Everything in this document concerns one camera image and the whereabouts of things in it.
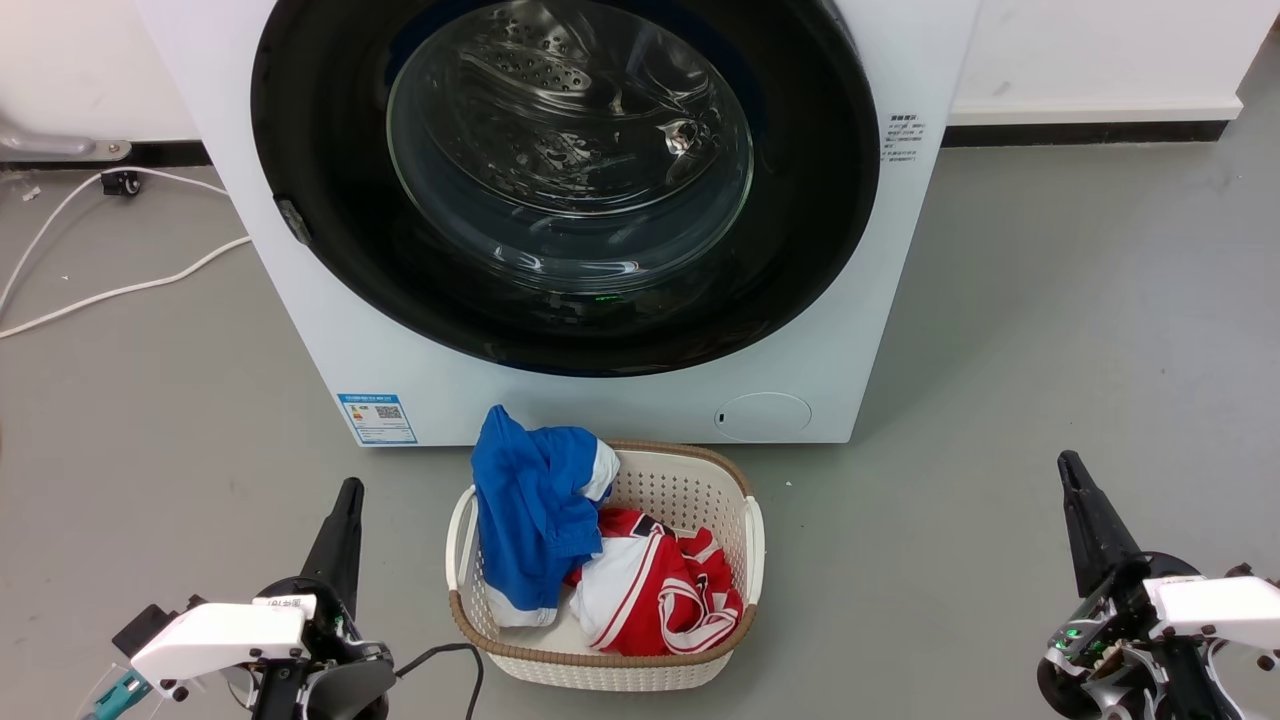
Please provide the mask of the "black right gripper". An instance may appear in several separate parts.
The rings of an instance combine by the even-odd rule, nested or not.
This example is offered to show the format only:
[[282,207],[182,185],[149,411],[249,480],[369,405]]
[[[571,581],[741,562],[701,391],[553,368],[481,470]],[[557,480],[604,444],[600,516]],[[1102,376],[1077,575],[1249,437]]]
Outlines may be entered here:
[[1065,720],[1245,720],[1213,669],[1225,639],[1149,632],[1147,580],[1198,575],[1170,553],[1143,552],[1078,452],[1057,457],[1071,566],[1082,606],[1050,638],[1036,670]]

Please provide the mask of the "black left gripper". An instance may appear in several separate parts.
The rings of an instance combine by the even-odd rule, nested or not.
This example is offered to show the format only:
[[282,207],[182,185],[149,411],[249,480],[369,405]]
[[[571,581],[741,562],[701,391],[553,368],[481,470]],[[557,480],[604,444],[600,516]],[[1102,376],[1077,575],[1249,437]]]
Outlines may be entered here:
[[315,598],[301,646],[284,659],[252,664],[259,685],[251,720],[387,720],[396,684],[390,650],[355,625],[365,486],[348,477],[306,557],[300,577],[270,584],[260,600]]

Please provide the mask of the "black round washer door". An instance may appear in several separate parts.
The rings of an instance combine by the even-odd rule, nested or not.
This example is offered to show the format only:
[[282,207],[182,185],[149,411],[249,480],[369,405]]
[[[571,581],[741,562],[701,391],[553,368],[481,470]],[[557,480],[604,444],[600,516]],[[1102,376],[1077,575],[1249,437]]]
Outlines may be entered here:
[[410,331],[552,375],[652,375],[731,355],[829,288],[879,179],[870,78],[822,0],[595,0],[701,51],[745,110],[746,202],[708,255],[659,283],[558,293],[452,249],[404,192],[387,143],[390,86],[444,23],[507,0],[276,0],[257,44],[251,117],[271,195],[312,255]]

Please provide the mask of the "white front-load washing machine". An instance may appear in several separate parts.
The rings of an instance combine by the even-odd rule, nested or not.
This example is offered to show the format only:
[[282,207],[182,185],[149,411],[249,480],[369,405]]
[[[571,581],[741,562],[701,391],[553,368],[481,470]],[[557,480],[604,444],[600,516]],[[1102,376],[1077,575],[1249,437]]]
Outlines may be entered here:
[[[348,290],[292,237],[262,172],[250,101],[257,44],[276,0],[134,1],[340,415],[337,395],[398,395],[417,446],[474,445],[495,405],[531,429],[730,443],[737,441],[716,429],[716,411],[758,392],[810,405],[810,424],[788,443],[849,441],[983,3],[822,0],[858,49],[878,120],[876,201],[852,256],[805,311],[731,355],[652,375],[576,377],[489,363],[422,337]],[[881,160],[884,118],[895,113],[927,123],[914,161]]]

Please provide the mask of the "blue energy label sticker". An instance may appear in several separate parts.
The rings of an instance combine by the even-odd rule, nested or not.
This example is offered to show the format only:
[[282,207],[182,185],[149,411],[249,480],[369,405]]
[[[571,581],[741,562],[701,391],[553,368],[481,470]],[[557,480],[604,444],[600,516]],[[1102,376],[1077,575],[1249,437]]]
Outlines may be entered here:
[[419,445],[398,395],[337,395],[335,400],[361,447]]

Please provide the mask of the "blue and white garment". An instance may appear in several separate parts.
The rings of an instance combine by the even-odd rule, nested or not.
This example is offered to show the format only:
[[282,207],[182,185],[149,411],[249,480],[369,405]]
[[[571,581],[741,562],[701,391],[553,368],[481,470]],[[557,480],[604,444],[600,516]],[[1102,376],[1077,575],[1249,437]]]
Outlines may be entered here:
[[581,427],[527,429],[493,406],[471,455],[486,602],[498,626],[547,626],[561,587],[603,551],[617,452]]

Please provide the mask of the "teal plastic clip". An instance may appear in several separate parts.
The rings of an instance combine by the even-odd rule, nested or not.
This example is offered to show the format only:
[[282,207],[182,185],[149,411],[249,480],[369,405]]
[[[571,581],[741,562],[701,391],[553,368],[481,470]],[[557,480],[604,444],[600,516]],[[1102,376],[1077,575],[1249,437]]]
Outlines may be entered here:
[[152,687],[136,670],[128,669],[106,684],[87,705],[79,720],[120,720],[125,712],[145,700]]

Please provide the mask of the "red and white garment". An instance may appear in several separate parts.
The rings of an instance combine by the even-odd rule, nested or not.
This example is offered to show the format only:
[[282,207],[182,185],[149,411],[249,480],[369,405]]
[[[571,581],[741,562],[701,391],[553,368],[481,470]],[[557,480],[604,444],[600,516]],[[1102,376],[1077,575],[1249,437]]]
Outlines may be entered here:
[[588,647],[625,657],[691,655],[733,634],[745,603],[707,528],[675,530],[636,509],[602,510],[602,551],[570,573],[567,610]]

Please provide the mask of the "white woven laundry basket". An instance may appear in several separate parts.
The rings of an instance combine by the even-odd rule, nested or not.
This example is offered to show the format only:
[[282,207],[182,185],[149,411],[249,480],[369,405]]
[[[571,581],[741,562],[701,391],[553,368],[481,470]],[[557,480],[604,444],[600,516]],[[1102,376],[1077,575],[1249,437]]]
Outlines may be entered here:
[[454,506],[445,543],[452,618],[468,643],[524,682],[604,692],[698,688],[724,669],[753,626],[765,570],[760,506],[740,469],[709,448],[631,439],[613,439],[611,446],[620,456],[611,505],[649,512],[681,536],[707,528],[724,548],[733,587],[745,602],[733,634],[703,653],[622,657],[590,648],[568,626],[564,611],[549,626],[499,628],[483,588],[484,557],[471,486]]

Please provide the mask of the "round white filter cover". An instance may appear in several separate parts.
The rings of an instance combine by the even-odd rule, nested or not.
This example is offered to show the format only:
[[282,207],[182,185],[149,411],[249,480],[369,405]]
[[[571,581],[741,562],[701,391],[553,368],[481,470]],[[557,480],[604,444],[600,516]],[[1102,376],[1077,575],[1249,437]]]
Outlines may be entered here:
[[808,402],[780,392],[742,395],[723,404],[714,415],[722,436],[754,445],[794,442],[810,421]]

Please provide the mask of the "small printed text label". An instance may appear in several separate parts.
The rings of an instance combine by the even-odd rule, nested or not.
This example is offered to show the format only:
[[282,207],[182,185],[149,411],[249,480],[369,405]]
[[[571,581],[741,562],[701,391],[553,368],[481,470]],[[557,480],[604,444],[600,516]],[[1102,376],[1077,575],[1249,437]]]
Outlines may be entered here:
[[919,158],[927,123],[914,113],[895,113],[884,118],[881,137],[882,163],[905,163]]

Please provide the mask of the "steel washer drum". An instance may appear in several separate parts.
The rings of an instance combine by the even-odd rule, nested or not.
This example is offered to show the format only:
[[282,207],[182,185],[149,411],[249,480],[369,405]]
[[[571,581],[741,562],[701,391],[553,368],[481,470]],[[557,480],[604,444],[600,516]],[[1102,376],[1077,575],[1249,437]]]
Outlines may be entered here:
[[595,0],[507,0],[424,38],[390,86],[387,143],[442,238],[509,281],[613,293],[727,236],[754,174],[713,63]]

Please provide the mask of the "grey metal bracket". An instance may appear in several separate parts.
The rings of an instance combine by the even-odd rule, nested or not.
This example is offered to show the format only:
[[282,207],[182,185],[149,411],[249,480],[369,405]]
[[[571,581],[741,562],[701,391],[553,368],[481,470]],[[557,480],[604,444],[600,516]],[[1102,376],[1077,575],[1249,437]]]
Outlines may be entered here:
[[0,115],[0,163],[118,161],[132,150],[125,140],[38,133]]

